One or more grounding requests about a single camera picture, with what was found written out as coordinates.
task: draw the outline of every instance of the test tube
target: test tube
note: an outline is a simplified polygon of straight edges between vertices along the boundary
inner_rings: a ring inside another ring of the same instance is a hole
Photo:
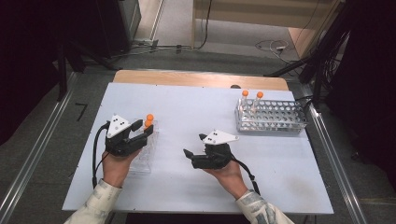
[[[244,90],[242,91],[242,99],[241,99],[241,105],[245,107],[247,105],[247,98],[248,98],[248,91]]]
[[[147,129],[152,124],[152,121],[154,121],[154,116],[152,114],[148,114],[146,116],[145,129]]]
[[[262,91],[257,92],[256,99],[253,102],[253,107],[252,107],[253,109],[257,108],[257,106],[259,105],[259,101],[263,96],[264,93],[262,93]]]

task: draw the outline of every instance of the metal frame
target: metal frame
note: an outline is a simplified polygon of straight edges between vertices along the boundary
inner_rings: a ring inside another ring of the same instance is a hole
[[[41,134],[38,136],[37,141],[35,142],[35,145],[30,151],[29,156],[18,172],[16,178],[9,186],[5,199],[2,201],[0,207],[0,224],[8,223],[12,212],[14,211],[30,178],[32,177],[33,172],[35,171],[38,162],[41,159],[41,156],[46,149],[47,143],[50,140],[50,137],[52,136],[52,133],[58,124],[58,121],[66,109],[67,103],[69,102],[70,96],[74,91],[77,80],[77,73],[73,72],[68,80],[68,85],[70,87],[69,91],[66,93],[62,101],[55,105],[46,125],[44,126]]]
[[[312,95],[312,91],[308,84],[303,85],[302,91],[304,95]],[[343,194],[344,200],[346,202],[346,207],[349,210],[349,214],[353,220],[353,223],[368,223],[361,209],[359,199],[356,196],[354,189],[352,188],[349,178],[347,177],[347,172],[345,171],[343,164],[338,158],[337,152],[334,148],[334,145],[332,144],[332,139],[327,132],[323,117],[319,113],[317,113],[316,109],[312,105],[309,106],[309,111],[318,130],[320,140],[322,141],[323,147],[330,161],[330,165],[332,166],[332,171],[334,172],[335,179],[337,180],[338,186],[341,190],[341,193]]]

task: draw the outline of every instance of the person's left hand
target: person's left hand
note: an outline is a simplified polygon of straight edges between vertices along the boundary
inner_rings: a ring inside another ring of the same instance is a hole
[[[121,188],[123,181],[129,172],[129,167],[132,160],[139,154],[142,149],[137,150],[128,157],[115,157],[108,152],[102,154],[102,158],[106,156],[103,160],[103,180],[116,188]]]

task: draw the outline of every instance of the sleeve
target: sleeve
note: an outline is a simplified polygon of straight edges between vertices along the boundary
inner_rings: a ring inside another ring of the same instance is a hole
[[[68,218],[65,224],[105,223],[108,213],[113,209],[119,198],[120,192],[121,189],[115,188],[101,179],[87,202]]]
[[[266,202],[254,190],[249,189],[236,201],[251,224],[291,224],[293,223],[277,207]]]

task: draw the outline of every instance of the person's right hand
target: person's right hand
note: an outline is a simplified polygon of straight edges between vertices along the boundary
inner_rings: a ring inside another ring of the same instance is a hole
[[[137,150],[128,157],[116,157],[105,151],[102,154],[103,180],[113,187],[121,188],[128,175],[132,160],[141,150],[142,149]]]
[[[235,161],[230,161],[219,170],[204,169],[204,171],[213,175],[236,200],[248,190],[242,178],[240,166]]]

